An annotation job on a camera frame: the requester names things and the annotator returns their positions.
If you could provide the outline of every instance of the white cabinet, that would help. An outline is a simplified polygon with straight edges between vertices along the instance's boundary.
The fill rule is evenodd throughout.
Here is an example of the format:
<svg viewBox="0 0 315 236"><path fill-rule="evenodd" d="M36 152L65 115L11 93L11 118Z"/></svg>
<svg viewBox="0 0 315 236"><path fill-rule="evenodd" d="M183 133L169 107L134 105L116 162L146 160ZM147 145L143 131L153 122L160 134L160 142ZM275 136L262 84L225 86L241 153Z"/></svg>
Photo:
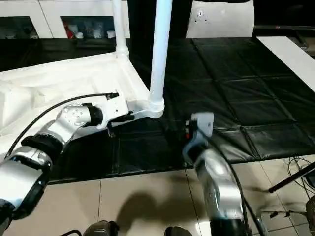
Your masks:
<svg viewBox="0 0 315 236"><path fill-rule="evenodd" d="M66 30L70 27L69 31L84 31L84 37L93 37L99 28L105 37L114 31L111 0L42 0L39 3L53 38L68 38ZM127 1L122 1L122 14L125 37L130 38Z"/></svg>
<svg viewBox="0 0 315 236"><path fill-rule="evenodd" d="M31 37L32 34L34 37L52 38L38 1L0 0L0 37L15 38L18 34L21 38Z"/></svg>

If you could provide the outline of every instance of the robotic arm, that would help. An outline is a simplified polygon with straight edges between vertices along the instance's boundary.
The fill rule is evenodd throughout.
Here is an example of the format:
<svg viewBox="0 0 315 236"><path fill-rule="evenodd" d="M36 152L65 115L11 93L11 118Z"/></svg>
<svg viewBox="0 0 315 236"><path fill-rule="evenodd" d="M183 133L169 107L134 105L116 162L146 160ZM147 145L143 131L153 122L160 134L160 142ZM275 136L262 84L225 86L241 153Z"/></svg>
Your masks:
<svg viewBox="0 0 315 236"><path fill-rule="evenodd" d="M189 141L183 156L194 166L203 186L211 235L246 236L241 192L233 172L222 155L208 147L213 122L213 113L192 114L186 123Z"/></svg>
<svg viewBox="0 0 315 236"><path fill-rule="evenodd" d="M0 236L11 220L33 211L44 193L53 165L78 129L86 126L111 127L111 122L133 119L126 102L118 94L107 97L102 106L71 104L56 120L47 123L34 136L0 164ZM194 165L204 189L211 234L246 236L241 192L226 160L208 148L214 115L197 113L186 123L188 142L185 160Z"/></svg>
<svg viewBox="0 0 315 236"><path fill-rule="evenodd" d="M110 93L100 105L70 104L34 136L28 136L0 163L0 236L11 220L34 210L48 184L58 157L78 129L111 127L111 122L133 119L125 100Z"/></svg>

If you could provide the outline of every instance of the white pipe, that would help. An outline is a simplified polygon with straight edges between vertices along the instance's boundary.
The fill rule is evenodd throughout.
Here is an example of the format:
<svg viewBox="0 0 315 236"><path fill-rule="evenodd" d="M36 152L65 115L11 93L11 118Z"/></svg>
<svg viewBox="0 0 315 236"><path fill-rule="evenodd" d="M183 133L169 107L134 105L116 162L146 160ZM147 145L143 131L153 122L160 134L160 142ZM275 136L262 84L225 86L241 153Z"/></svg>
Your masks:
<svg viewBox="0 0 315 236"><path fill-rule="evenodd" d="M123 11L121 0L113 0L114 25L116 35L116 53L128 55L128 47L126 45L125 31L123 24Z"/></svg>
<svg viewBox="0 0 315 236"><path fill-rule="evenodd" d="M157 0L149 102L151 109L164 108L163 87L172 0Z"/></svg>

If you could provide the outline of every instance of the wire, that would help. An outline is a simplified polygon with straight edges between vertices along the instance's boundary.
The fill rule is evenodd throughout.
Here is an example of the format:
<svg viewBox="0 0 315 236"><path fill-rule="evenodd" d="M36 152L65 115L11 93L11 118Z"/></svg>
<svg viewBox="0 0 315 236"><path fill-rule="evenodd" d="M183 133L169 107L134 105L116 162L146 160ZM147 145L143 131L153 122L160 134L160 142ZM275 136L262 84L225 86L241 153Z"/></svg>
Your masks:
<svg viewBox="0 0 315 236"><path fill-rule="evenodd" d="M72 234L77 234L78 236L82 236L81 232L78 230L71 230L67 233L64 233L63 235L60 235L60 236L68 236L68 235L72 235Z"/></svg>
<svg viewBox="0 0 315 236"><path fill-rule="evenodd" d="M293 161L295 161L295 163L297 164L298 169L299 169L299 170L301 169L300 165L298 164L298 161L299 161L299 160L304 160L304 161L306 161L308 164L311 163L310 161L305 160L304 158L301 158L301 157L294 157L294 158L292 158L292 159L290 158L290 161L289 161L289 163L288 163L288 165L287 165L287 172L288 172L288 174L289 174L290 176L292 176L292 173L291 173L291 170L290 170L290 165L292 164ZM312 191L312 190L314 190L314 188L312 188L309 184L305 183L303 177L301 177L300 179L301 179L301 181L302 181L302 184L300 184L297 180L295 180L294 182L295 182L297 185L299 185L300 187L302 187L302 188L304 189L306 195L307 195L308 198L310 199L311 197L310 197L309 192L312 193L312 194L315 194L315 192Z"/></svg>
<svg viewBox="0 0 315 236"><path fill-rule="evenodd" d="M241 194L241 199L242 199L242 208L243 208L243 217L244 217L244 223L245 223L245 226L246 226L246 230L247 232L249 233L250 232L250 227L249 227L249 224L248 224L248 218L247 218L247 213L246 213L246 207L247 209L249 210L251 216L252 216L252 220L254 221L257 229L258 229L258 232L261 236L265 235L264 233L264 229L262 228L260 222L257 220L257 217L254 213L254 211L252 210L251 206L249 205L249 203L247 202L247 200L245 199L245 196L243 194L243 189L242 189L242 186L241 186L241 183L240 183L240 180L238 179L238 176L232 166L232 164L229 162L229 160L226 158L226 156L219 150L219 148L217 147L217 145L215 143L213 143L211 141L211 139L202 131L198 128L198 131L202 134L202 136L207 140L208 143L210 143L220 154L221 156L224 158L224 160L227 162L227 164L229 165L233 175L234 175L234 178L235 178L235 182L240 190L240 194Z"/></svg>
<svg viewBox="0 0 315 236"><path fill-rule="evenodd" d="M19 136L15 139L15 141L13 142L13 144L11 145L9 151L7 152L7 154L5 155L5 159L7 157L9 157L12 153L12 151L14 150L15 146L18 144L18 142L20 141L20 139L26 134L26 132L40 119L42 118L44 115L46 115L48 112L50 112L51 110L65 104L68 102L72 102L78 99L82 99L82 98L87 98L87 97L100 97L100 96L111 96L114 93L94 93L94 94L87 94L87 95L82 95L82 96L78 96L78 97L73 97L70 99L67 99L65 101L59 102L57 104L55 104L54 106L48 108L47 110L45 110L44 112L42 112L40 115L38 115L20 134Z"/></svg>

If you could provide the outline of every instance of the black shoe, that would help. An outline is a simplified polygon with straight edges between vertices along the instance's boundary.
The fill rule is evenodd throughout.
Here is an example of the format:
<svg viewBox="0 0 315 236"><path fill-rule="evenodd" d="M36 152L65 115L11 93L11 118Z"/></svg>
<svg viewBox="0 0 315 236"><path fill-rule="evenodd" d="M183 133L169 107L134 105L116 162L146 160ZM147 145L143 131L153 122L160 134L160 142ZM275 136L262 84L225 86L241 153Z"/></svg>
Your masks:
<svg viewBox="0 0 315 236"><path fill-rule="evenodd" d="M114 221L102 220L90 225L83 236L117 236L118 230L119 227Z"/></svg>
<svg viewBox="0 0 315 236"><path fill-rule="evenodd" d="M192 234L181 227L167 227L164 232L164 236L192 236Z"/></svg>

